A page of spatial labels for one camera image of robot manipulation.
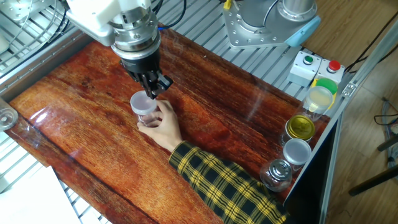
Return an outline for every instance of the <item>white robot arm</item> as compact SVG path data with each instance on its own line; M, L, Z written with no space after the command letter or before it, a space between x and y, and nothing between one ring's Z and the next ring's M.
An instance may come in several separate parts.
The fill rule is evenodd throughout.
M160 32L150 0L67 0L77 27L121 57L121 65L154 99L173 81L162 75Z

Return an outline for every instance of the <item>yellow lid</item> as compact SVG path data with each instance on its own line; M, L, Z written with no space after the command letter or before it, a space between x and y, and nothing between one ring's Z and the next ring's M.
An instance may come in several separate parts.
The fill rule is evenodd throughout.
M304 115L295 115L287 122L286 131L292 138L306 141L315 134L315 126L310 118Z

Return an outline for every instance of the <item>green button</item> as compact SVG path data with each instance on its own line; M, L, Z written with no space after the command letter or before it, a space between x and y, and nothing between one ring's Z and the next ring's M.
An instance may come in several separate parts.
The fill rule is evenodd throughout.
M307 65L311 65L313 62L313 58L311 56L305 56L304 63Z

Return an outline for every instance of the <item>plaid sleeve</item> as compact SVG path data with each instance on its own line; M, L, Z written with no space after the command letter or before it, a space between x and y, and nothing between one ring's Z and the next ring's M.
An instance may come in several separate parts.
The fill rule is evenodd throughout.
M265 186L234 162L186 141L169 162L225 224L294 222Z

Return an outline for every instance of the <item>wooden table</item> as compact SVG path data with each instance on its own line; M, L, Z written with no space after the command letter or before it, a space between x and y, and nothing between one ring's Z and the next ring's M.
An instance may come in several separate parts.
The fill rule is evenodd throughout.
M259 178L300 102L172 30L160 48L175 83L158 99L171 102L183 138ZM137 131L129 100L139 90L118 56L93 42L11 102L20 116L7 133L113 223L221 223L169 153Z

